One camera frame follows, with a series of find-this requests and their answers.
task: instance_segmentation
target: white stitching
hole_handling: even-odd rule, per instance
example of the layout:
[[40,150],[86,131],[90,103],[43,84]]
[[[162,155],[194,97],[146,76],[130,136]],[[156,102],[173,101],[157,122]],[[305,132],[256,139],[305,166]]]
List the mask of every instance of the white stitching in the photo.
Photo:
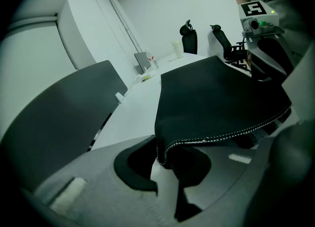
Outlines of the white stitching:
[[218,136],[212,136],[212,137],[204,137],[204,138],[195,138],[193,140],[195,141],[192,141],[190,142],[191,139],[180,139],[180,140],[175,140],[173,141],[165,150],[164,152],[164,163],[161,163],[159,160],[158,160],[158,147],[157,147],[157,162],[161,165],[164,165],[166,164],[166,154],[167,152],[173,148],[174,146],[177,146],[177,145],[184,145],[184,144],[200,144],[200,143],[210,143],[210,142],[218,142],[218,141],[222,141],[222,140],[225,140],[225,139],[228,139],[228,138],[233,138],[233,137],[236,137],[236,136],[239,136],[239,135],[243,135],[243,134],[248,134],[256,129],[259,129],[259,128],[262,128],[272,122],[274,122],[275,120],[277,120],[278,118],[280,118],[282,115],[284,115],[289,109],[290,109],[291,105],[285,110],[285,112],[279,112],[277,113],[276,115],[274,115],[273,117],[271,117],[270,119],[267,119],[266,121],[262,122],[262,123],[259,123],[258,125],[256,126],[252,126],[252,127],[249,127],[247,129],[243,129],[243,130],[239,130],[237,132],[231,132],[231,133],[228,133],[228,134],[224,134],[224,135],[218,135]]

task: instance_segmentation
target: white wall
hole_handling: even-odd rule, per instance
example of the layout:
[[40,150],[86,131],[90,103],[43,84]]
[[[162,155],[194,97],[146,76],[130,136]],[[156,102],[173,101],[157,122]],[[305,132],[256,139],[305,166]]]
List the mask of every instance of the white wall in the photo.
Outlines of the white wall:
[[80,34],[96,62],[109,60],[129,87],[136,75],[135,58],[109,0],[68,2]]
[[198,35],[198,54],[211,56],[222,46],[211,33],[219,24],[233,44],[242,41],[242,27],[235,0],[118,0],[142,40],[159,59],[172,53],[171,41],[182,36],[179,29],[191,19]]

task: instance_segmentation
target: chair headrest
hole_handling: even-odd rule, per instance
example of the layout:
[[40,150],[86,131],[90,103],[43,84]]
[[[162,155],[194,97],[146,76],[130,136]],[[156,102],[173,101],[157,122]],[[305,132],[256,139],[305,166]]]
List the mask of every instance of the chair headrest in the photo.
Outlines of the chair headrest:
[[179,30],[179,33],[184,36],[184,35],[188,35],[191,31],[192,31],[192,25],[190,24],[190,20],[186,21],[186,24],[183,25],[181,27],[181,29]]
[[221,27],[219,25],[210,25],[212,27],[213,31],[219,31],[221,30]]

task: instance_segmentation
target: white table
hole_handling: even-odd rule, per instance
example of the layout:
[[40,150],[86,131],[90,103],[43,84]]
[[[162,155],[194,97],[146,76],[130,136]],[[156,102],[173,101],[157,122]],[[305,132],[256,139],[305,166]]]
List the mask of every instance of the white table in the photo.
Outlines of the white table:
[[156,70],[155,76],[132,87],[124,102],[118,105],[107,121],[93,145],[93,150],[128,139],[155,134],[154,123],[161,93],[160,75],[206,57],[185,53],[183,58],[174,58],[176,56],[172,54],[160,59],[159,69]]

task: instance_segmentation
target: black cloth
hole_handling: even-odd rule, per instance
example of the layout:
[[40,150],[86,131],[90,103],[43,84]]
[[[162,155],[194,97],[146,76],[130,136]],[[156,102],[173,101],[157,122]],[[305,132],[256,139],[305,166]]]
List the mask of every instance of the black cloth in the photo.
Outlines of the black cloth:
[[281,117],[291,106],[280,85],[253,81],[209,57],[161,75],[155,122],[157,160],[167,167],[170,148],[220,144]]
[[190,31],[188,34],[182,37],[182,43],[185,53],[197,54],[198,51],[198,39],[196,30]]

